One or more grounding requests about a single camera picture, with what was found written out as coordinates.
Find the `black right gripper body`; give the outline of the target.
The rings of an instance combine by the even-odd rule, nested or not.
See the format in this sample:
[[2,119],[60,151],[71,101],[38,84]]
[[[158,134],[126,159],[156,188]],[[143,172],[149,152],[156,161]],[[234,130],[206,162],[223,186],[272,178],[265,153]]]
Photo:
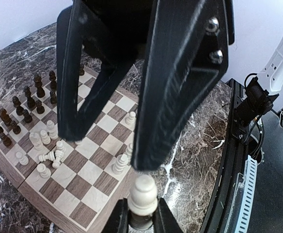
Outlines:
[[81,0],[88,16],[84,46],[101,62],[99,80],[122,80],[135,60],[145,59],[144,78],[187,76],[199,49],[207,55],[234,41],[230,0]]

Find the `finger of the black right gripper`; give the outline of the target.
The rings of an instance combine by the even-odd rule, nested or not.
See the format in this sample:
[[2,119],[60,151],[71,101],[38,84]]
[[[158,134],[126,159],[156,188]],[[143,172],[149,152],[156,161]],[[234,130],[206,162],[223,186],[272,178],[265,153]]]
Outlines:
[[136,171],[154,171],[164,162],[189,117],[223,77],[228,68],[226,50],[207,55],[212,68],[201,64],[200,48],[186,77],[144,78],[139,95],[131,166]]
[[[82,49],[94,50],[102,61],[100,73],[83,104],[77,107]],[[137,50],[114,36],[82,0],[57,18],[57,122],[67,141],[82,140],[137,58]]]

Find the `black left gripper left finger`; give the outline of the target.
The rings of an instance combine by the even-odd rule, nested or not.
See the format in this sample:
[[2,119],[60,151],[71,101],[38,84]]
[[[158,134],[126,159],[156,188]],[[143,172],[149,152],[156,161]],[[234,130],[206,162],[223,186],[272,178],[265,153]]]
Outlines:
[[127,199],[123,198],[117,201],[102,230],[102,233],[128,233],[128,230],[129,208]]

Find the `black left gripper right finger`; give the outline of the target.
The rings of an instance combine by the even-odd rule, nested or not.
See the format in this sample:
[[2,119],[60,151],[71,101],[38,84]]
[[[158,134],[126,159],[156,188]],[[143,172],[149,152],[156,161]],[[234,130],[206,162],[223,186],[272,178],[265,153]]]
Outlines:
[[164,198],[158,199],[158,206],[153,216],[155,233],[179,233],[180,227]]

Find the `white chess king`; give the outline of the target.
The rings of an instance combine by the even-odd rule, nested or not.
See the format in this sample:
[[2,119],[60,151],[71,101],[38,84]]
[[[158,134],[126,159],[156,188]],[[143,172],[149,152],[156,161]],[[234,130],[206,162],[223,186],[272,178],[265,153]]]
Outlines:
[[126,167],[128,163],[128,157],[126,154],[120,154],[115,163],[112,165],[112,171],[114,174],[119,175],[124,171],[124,168]]

